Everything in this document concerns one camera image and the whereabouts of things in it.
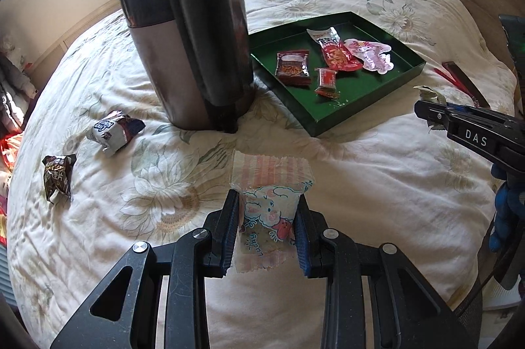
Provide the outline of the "blue gloved right hand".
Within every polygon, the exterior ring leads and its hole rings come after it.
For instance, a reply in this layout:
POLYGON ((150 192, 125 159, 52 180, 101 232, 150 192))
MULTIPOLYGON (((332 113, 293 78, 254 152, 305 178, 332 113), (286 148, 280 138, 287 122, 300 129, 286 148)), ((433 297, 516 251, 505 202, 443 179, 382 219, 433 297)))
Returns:
POLYGON ((498 252, 509 240, 511 231, 524 221, 524 180, 509 175, 497 164, 491 167, 491 175, 503 181, 496 192, 494 229, 489 247, 498 252))

